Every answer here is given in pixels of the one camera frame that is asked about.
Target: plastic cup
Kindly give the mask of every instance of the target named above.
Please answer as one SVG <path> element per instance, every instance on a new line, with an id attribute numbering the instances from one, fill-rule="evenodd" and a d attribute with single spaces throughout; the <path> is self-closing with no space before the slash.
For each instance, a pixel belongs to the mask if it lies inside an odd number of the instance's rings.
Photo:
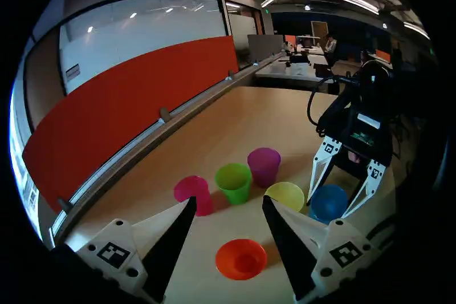
<path id="1" fill-rule="evenodd" d="M 215 183 L 231 204 L 242 204 L 249 197 L 252 174 L 244 164 L 228 164 L 215 174 Z"/>
<path id="2" fill-rule="evenodd" d="M 204 178 L 185 177 L 174 187 L 174 198 L 178 202 L 183 202 L 192 196 L 196 197 L 196 216 L 206 216 L 214 212 L 209 186 Z"/>
<path id="3" fill-rule="evenodd" d="M 274 184 L 279 172 L 280 154 L 268 147 L 257 148 L 247 157 L 254 182 L 261 188 Z"/>
<path id="4" fill-rule="evenodd" d="M 348 205 L 347 193 L 337 185 L 323 185 L 313 194 L 310 201 L 309 217 L 329 224 L 340 218 Z"/>
<path id="5" fill-rule="evenodd" d="M 304 205 L 305 197 L 301 188 L 293 183 L 283 181 L 270 186 L 264 193 L 291 209 L 300 211 Z"/>
<path id="6" fill-rule="evenodd" d="M 233 280 L 247 280 L 260 274 L 266 266 L 267 254 L 256 241 L 236 239 L 224 244 L 215 255 L 220 273 Z"/>

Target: orange wall panel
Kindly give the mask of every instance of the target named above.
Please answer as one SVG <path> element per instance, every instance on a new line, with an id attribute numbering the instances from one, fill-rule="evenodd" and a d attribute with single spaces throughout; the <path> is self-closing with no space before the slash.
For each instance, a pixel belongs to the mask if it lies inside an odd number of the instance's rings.
<path id="1" fill-rule="evenodd" d="M 293 46 L 296 46 L 296 36 L 295 35 L 286 35 L 285 41 L 292 44 Z"/>
<path id="2" fill-rule="evenodd" d="M 110 157 L 169 111 L 238 71 L 233 38 L 152 51 L 102 72 L 60 101 L 23 151 L 36 187 L 55 211 Z"/>
<path id="3" fill-rule="evenodd" d="M 377 55 L 377 57 L 383 58 L 387 62 L 391 62 L 391 56 L 389 55 L 389 53 L 386 53 L 386 52 L 383 52 L 383 51 L 380 51 L 380 50 L 376 50 L 375 54 Z"/>

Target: blue cup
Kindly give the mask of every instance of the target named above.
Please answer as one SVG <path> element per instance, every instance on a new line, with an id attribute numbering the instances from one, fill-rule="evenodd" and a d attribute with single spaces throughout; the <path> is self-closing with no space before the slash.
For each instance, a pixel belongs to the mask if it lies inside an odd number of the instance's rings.
<path id="1" fill-rule="evenodd" d="M 323 185 L 311 198 L 309 217 L 329 224 L 344 214 L 347 205 L 348 197 L 343 188 L 332 184 Z"/>

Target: glass window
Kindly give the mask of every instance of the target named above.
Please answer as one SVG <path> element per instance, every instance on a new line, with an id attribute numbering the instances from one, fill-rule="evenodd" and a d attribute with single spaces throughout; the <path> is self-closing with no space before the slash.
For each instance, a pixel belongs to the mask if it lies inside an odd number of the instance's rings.
<path id="1" fill-rule="evenodd" d="M 22 160 L 23 145 L 18 135 L 17 114 L 14 105 L 14 94 L 11 94 L 10 102 L 10 156 L 11 165 L 13 166 L 14 177 L 19 191 L 19 195 L 24 205 L 28 218 L 32 223 L 38 236 L 41 238 L 38 225 L 38 190 L 33 184 L 29 173 Z"/>
<path id="2" fill-rule="evenodd" d="M 217 0 L 114 2 L 61 26 L 64 83 L 70 93 L 101 72 L 141 54 L 225 35 Z"/>
<path id="3" fill-rule="evenodd" d="M 259 10 L 226 1 L 226 10 L 230 21 L 239 69 L 254 62 L 250 58 L 249 34 L 263 34 Z"/>

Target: yellow cup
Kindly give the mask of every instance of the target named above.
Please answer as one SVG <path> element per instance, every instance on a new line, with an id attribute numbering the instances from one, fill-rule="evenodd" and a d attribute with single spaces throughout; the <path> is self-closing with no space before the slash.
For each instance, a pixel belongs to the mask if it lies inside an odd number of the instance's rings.
<path id="1" fill-rule="evenodd" d="M 293 183 L 282 181 L 270 186 L 264 193 L 291 209 L 300 211 L 306 201 L 301 188 Z"/>

